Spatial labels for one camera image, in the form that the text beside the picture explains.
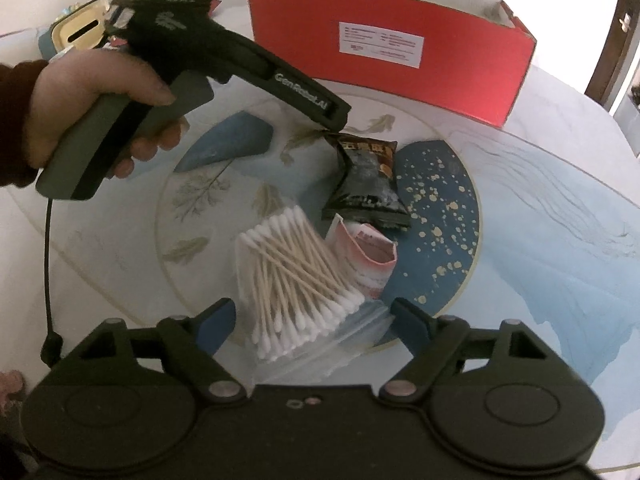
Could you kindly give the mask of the person left hand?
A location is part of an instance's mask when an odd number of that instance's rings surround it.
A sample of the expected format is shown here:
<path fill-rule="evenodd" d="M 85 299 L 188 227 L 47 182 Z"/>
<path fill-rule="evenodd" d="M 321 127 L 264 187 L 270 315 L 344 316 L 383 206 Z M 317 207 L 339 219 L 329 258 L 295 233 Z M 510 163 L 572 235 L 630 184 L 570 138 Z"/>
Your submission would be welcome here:
<path fill-rule="evenodd" d="M 66 130 L 104 94 L 123 94 L 139 103 L 175 102 L 151 66 L 114 50 L 73 51 L 50 63 L 38 76 L 23 128 L 29 166 L 47 165 Z"/>

